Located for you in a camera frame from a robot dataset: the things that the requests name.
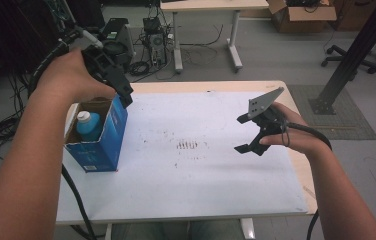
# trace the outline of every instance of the forearm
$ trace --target forearm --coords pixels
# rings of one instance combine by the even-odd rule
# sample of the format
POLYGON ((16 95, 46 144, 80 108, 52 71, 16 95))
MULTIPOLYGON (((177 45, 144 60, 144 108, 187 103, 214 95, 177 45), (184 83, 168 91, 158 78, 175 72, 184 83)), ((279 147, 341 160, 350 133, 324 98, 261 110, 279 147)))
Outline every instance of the forearm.
POLYGON ((0 239, 51 239, 70 102, 35 92, 0 168, 0 239))
POLYGON ((326 146, 318 152, 307 157, 325 238, 376 239, 376 220, 338 159, 326 146))

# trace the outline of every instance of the blue bottle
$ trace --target blue bottle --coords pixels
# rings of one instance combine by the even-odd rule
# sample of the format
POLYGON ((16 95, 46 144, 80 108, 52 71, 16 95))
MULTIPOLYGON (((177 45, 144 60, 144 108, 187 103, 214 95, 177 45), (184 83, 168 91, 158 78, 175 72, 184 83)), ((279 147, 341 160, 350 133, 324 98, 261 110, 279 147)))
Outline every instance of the blue bottle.
POLYGON ((98 113, 81 111, 78 113, 76 131, 85 142, 94 142, 100 138, 103 130, 98 113))

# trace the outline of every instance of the bottle cap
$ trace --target bottle cap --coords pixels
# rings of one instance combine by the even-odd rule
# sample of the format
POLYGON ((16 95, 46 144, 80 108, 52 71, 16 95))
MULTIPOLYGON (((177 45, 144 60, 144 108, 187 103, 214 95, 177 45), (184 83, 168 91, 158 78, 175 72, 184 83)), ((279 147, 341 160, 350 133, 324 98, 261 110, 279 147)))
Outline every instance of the bottle cap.
POLYGON ((86 123, 86 122, 89 122, 89 120, 91 120, 91 114, 87 111, 80 111, 78 113, 78 121, 81 122, 81 123, 86 123))

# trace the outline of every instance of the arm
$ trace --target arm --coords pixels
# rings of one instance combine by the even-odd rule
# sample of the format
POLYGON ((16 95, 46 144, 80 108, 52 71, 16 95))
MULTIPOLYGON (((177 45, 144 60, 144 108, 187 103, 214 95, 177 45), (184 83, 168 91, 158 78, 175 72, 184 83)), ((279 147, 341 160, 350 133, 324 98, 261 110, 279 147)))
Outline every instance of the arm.
POLYGON ((57 58, 42 75, 0 168, 0 239, 52 239, 72 103, 115 91, 90 77, 79 50, 57 58))
MULTIPOLYGON (((297 113, 275 103, 290 122, 306 125, 297 113)), ((316 137, 295 129, 288 130, 290 148, 309 160, 325 239, 376 239, 376 220, 354 188, 337 157, 316 137)), ((266 145, 282 145, 281 135, 264 137, 266 145)))

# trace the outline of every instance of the chair wheel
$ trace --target chair wheel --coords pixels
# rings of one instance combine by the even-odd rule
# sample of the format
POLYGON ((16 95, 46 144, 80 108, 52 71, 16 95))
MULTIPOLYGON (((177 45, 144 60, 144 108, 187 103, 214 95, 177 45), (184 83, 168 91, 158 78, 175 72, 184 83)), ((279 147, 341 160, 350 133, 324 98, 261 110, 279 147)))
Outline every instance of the chair wheel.
POLYGON ((376 73, 376 69, 375 68, 369 68, 368 69, 368 73, 369 74, 374 74, 374 73, 376 73))

